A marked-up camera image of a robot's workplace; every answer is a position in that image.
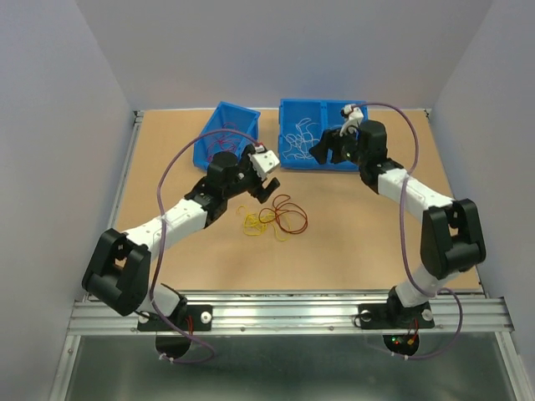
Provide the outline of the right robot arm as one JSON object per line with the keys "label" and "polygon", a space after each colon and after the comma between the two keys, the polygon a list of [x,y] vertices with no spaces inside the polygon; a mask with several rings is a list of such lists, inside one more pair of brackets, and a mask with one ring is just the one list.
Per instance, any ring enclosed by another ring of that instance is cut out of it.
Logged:
{"label": "right robot arm", "polygon": [[454,200],[410,176],[388,156],[383,124],[366,120],[345,134],[326,129],[309,153],[321,165],[350,162],[376,194],[398,203],[400,216],[421,223],[420,266],[407,269],[406,280],[390,289],[385,302],[359,308],[362,329],[403,329],[416,323],[433,327],[429,301],[453,278],[483,262],[487,251],[476,204]]}

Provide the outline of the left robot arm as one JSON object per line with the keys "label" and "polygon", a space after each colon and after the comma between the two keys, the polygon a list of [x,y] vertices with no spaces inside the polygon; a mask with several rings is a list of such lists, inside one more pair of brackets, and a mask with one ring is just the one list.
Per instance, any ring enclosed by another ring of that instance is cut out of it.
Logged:
{"label": "left robot arm", "polygon": [[162,215],[127,231],[108,229],[100,236],[83,289],[121,316],[154,313],[166,328],[179,328],[186,319],[185,299],[158,283],[151,263],[161,263],[164,250],[214,223],[231,198],[248,193],[266,202],[280,185],[269,177],[279,165],[275,153],[262,146],[248,147],[241,156],[215,154],[205,176]]}

